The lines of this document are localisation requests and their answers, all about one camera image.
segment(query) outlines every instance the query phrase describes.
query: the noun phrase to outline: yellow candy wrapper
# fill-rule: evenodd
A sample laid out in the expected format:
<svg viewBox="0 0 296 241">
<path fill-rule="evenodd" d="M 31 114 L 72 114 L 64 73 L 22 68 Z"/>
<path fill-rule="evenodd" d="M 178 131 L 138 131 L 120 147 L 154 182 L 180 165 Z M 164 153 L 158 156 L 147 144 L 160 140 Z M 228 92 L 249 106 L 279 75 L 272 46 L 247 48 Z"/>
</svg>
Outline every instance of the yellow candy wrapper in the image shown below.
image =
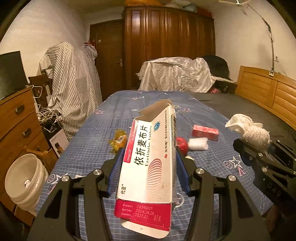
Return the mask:
<svg viewBox="0 0 296 241">
<path fill-rule="evenodd" d="M 120 147 L 124 148 L 126 146 L 126 141 L 126 132 L 124 130 L 116 129 L 114 139 L 109 140 L 109 143 L 113 150 L 117 152 Z"/>
</svg>

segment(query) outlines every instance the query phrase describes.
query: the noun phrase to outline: wooden headboard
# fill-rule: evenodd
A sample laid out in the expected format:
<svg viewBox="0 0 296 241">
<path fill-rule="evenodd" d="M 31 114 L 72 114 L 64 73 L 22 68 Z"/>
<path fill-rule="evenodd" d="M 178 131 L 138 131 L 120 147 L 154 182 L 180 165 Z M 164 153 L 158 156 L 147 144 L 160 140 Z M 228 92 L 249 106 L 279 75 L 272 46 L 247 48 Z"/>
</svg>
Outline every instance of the wooden headboard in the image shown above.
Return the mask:
<svg viewBox="0 0 296 241">
<path fill-rule="evenodd" d="M 242 96 L 281 118 L 296 130 L 296 81 L 287 76 L 241 66 L 236 95 Z"/>
</svg>

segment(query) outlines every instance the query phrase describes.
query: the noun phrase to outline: wooden dresser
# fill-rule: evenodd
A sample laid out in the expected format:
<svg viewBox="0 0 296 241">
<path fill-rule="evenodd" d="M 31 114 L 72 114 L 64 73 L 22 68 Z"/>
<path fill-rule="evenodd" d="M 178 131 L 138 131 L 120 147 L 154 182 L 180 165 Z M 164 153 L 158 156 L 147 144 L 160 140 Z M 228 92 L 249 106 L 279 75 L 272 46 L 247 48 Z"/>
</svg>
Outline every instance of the wooden dresser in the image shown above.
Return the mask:
<svg viewBox="0 0 296 241">
<path fill-rule="evenodd" d="M 24 223 L 31 225 L 34 216 L 16 207 L 5 192 L 6 173 L 18 157 L 26 154 L 24 146 L 41 152 L 49 149 L 30 88 L 0 101 L 0 202 Z"/>
</svg>

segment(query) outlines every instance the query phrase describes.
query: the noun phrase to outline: open cardboard box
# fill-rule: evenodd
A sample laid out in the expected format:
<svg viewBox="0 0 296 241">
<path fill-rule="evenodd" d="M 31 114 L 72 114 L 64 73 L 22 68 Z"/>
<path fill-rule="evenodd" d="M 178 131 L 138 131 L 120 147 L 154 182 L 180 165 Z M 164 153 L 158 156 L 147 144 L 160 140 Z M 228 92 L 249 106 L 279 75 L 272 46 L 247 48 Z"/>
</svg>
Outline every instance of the open cardboard box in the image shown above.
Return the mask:
<svg viewBox="0 0 296 241">
<path fill-rule="evenodd" d="M 163 238 L 176 197 L 176 114 L 170 100 L 139 111 L 121 167 L 114 215 L 125 228 Z"/>
</svg>

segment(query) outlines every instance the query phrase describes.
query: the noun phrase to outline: blue checkered bedsheet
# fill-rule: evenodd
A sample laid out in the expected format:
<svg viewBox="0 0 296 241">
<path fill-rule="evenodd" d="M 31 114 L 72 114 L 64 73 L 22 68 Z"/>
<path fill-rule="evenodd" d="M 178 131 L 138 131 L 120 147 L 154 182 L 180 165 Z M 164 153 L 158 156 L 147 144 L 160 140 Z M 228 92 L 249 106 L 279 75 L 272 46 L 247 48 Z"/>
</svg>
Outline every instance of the blue checkered bedsheet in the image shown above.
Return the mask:
<svg viewBox="0 0 296 241">
<path fill-rule="evenodd" d="M 142 92 L 119 91 L 102 103 L 94 114 L 89 117 L 82 128 L 72 139 L 68 148 L 57 161 L 52 173 L 44 184 L 37 206 L 38 211 L 45 202 L 52 187 L 63 175 L 75 178 L 84 176 L 96 168 L 100 168 L 105 160 L 112 159 L 114 154 L 108 140 L 114 136 L 115 129 L 123 129 L 129 134 L 130 126 L 138 111 L 161 99 L 170 99 L 177 116 L 177 136 L 186 140 L 191 138 L 194 124 L 219 129 L 219 140 L 208 141 L 209 150 L 194 151 L 189 155 L 194 158 L 198 167 L 209 171 L 212 175 L 226 177 L 236 175 L 261 213 L 272 205 L 254 185 L 254 171 L 243 164 L 232 144 L 239 135 L 225 128 L 228 119 L 213 109 L 202 104 L 185 92 Z M 164 240 L 183 240 L 187 231 L 192 212 L 194 198 L 188 198 L 182 192 L 179 181 L 177 185 L 178 206 L 172 213 L 171 231 Z M 120 220 L 113 214 L 115 193 L 104 199 L 104 206 L 110 230 L 114 240 L 153 240 L 121 226 Z M 79 223 L 81 238 L 87 240 L 83 196 L 79 198 Z M 218 195 L 214 198 L 214 217 L 212 239 L 217 234 L 218 226 Z"/>
</svg>

